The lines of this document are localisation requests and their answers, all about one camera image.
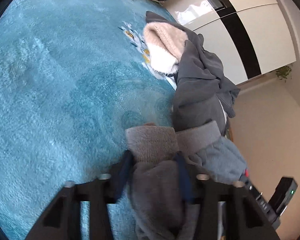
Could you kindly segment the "light grey fleece garment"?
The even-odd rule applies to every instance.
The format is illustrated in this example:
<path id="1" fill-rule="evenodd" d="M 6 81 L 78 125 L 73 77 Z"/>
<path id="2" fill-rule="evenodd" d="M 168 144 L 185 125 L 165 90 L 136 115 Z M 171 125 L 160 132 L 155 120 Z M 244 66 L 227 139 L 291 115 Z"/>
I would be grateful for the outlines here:
<path id="1" fill-rule="evenodd" d="M 176 132 L 171 127 L 138 126 L 126 130 L 135 158 L 128 198 L 134 210 L 138 239 L 193 239 L 199 206 L 181 198 L 177 152 L 195 171 L 232 184 L 247 170 L 234 143 L 217 123 Z"/>

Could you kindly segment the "dark grey hooded jacket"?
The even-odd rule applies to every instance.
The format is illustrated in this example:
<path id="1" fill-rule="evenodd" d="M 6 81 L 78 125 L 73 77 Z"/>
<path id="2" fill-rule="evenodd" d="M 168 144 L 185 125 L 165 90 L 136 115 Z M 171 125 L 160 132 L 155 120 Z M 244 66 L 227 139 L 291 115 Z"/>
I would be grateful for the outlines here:
<path id="1" fill-rule="evenodd" d="M 177 23 L 172 26 L 188 35 L 177 74 L 173 127 L 180 132 L 215 121 L 224 134 L 228 118 L 235 116 L 239 88 L 224 76 L 221 60 L 203 48 L 201 34 Z"/>

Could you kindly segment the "green potted plant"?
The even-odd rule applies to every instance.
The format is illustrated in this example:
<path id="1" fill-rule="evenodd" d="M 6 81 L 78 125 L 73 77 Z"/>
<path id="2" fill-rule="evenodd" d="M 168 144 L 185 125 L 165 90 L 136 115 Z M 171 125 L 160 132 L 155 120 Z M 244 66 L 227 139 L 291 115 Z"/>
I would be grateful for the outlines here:
<path id="1" fill-rule="evenodd" d="M 275 75 L 279 80 L 287 82 L 292 78 L 292 69 L 290 66 L 283 66 L 275 70 Z"/>

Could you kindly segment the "blue floral bed blanket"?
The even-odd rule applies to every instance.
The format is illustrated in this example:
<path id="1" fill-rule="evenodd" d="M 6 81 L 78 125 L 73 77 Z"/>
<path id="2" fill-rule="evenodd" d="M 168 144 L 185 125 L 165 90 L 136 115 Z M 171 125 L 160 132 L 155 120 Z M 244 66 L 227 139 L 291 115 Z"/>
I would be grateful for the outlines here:
<path id="1" fill-rule="evenodd" d="M 148 0 L 13 0 L 0 18 L 0 227 L 24 239 L 68 180 L 106 172 L 125 130 L 171 125 L 174 89 L 149 68 Z"/>

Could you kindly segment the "white black glossy wardrobe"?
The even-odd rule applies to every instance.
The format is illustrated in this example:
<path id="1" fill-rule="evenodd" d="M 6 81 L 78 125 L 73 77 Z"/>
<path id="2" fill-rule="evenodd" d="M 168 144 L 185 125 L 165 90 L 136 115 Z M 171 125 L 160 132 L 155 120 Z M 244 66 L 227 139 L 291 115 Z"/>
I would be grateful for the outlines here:
<path id="1" fill-rule="evenodd" d="M 221 59 L 224 75 L 235 84 L 296 61 L 277 0 L 168 0 L 164 7 L 203 35 L 204 49 Z"/>

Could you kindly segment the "pink white fleece garment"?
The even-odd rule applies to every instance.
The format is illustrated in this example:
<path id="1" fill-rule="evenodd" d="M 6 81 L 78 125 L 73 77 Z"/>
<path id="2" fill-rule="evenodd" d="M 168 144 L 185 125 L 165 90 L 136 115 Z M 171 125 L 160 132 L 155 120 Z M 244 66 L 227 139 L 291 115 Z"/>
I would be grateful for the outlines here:
<path id="1" fill-rule="evenodd" d="M 177 73 L 187 34 L 169 23 L 151 22 L 146 24 L 143 36 L 151 68 L 166 76 Z"/>

